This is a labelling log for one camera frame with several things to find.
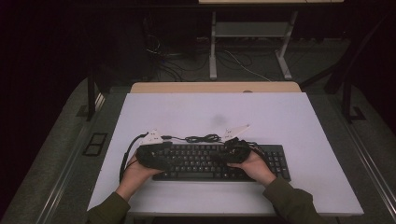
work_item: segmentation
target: person's right hand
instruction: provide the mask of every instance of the person's right hand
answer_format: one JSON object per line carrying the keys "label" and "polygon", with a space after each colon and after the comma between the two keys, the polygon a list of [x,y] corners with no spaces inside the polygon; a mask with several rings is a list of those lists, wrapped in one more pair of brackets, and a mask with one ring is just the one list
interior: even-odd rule
{"label": "person's right hand", "polygon": [[254,151],[250,151],[248,158],[244,162],[227,163],[227,165],[243,169],[250,178],[255,179],[265,187],[276,179],[276,176],[270,171],[267,164]]}

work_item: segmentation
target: floor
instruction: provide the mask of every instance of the floor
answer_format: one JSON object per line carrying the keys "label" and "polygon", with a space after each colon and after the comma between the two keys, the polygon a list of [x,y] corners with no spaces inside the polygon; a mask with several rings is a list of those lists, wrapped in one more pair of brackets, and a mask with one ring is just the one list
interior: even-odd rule
{"label": "floor", "polygon": [[[246,46],[244,41],[247,41],[247,48],[239,46]],[[347,40],[337,39],[321,43],[292,41],[285,55],[292,81],[301,83],[326,69],[343,55],[348,44]],[[276,39],[220,40],[218,81],[282,81],[274,55],[279,45]],[[209,81],[207,56],[207,49],[200,49],[196,57],[178,55],[154,63],[159,72],[151,81]],[[329,223],[395,223],[396,217],[390,212],[394,198],[392,203],[385,202],[386,197],[379,190],[373,172],[368,171],[362,162],[362,155],[372,158],[391,195],[396,189],[396,176],[392,174],[396,169],[396,137],[356,88],[353,89],[352,105],[362,111],[365,119],[347,123],[340,113],[341,94],[326,94],[323,90],[326,80],[323,78],[304,91],[364,211],[362,216],[326,218]],[[84,223],[106,148],[129,89],[119,85],[109,93],[99,94],[97,112],[91,121],[86,121],[86,80],[76,87],[2,223]],[[101,154],[98,157],[81,155],[94,133],[107,133]],[[127,217],[127,223],[133,221],[132,217]]]}

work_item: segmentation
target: black keyboard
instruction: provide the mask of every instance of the black keyboard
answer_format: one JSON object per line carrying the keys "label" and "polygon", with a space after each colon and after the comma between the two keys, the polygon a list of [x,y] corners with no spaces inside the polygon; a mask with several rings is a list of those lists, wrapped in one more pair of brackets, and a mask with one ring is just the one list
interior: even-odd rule
{"label": "black keyboard", "polygon": [[[267,165],[276,176],[290,181],[289,168],[281,145],[259,145]],[[242,169],[227,166],[219,157],[223,145],[170,144],[159,155],[168,159],[182,159],[179,166],[154,175],[153,180],[191,181],[254,181]]]}

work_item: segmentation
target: white tabletop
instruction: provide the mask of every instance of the white tabletop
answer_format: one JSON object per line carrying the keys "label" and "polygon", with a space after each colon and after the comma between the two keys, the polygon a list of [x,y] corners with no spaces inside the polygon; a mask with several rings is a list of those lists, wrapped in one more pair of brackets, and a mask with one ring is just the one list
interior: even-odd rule
{"label": "white tabletop", "polygon": [[[187,137],[249,124],[239,138],[282,145],[290,183],[314,196],[325,216],[363,214],[305,93],[130,93],[106,154],[89,205],[101,203],[119,183],[124,152],[141,133]],[[134,153],[138,144],[131,151]],[[130,201],[142,216],[272,216],[257,183],[149,180]]]}

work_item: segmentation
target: table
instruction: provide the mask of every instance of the table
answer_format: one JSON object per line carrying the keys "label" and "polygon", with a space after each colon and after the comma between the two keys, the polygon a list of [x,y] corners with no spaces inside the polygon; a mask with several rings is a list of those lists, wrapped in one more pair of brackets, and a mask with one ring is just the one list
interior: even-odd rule
{"label": "table", "polygon": [[[251,88],[249,83],[233,82],[136,83],[125,99],[88,209],[117,187],[123,153],[139,134],[157,129],[178,137],[222,135],[227,128],[250,124],[240,138],[282,145],[290,183],[313,194],[320,214],[361,215],[306,94],[292,82],[250,84]],[[268,92],[277,85],[283,92]],[[131,199],[129,212],[134,216],[274,216],[262,192],[257,183],[149,180]]]}
{"label": "table", "polygon": [[[344,0],[199,0],[200,4],[306,4],[332,3]],[[209,74],[210,79],[217,79],[216,66],[216,37],[282,37],[282,46],[275,51],[277,62],[286,80],[291,80],[291,73],[285,61],[285,52],[288,47],[294,23],[298,12],[293,11],[288,21],[268,22],[218,22],[216,11],[212,13],[212,32],[210,38]]]}

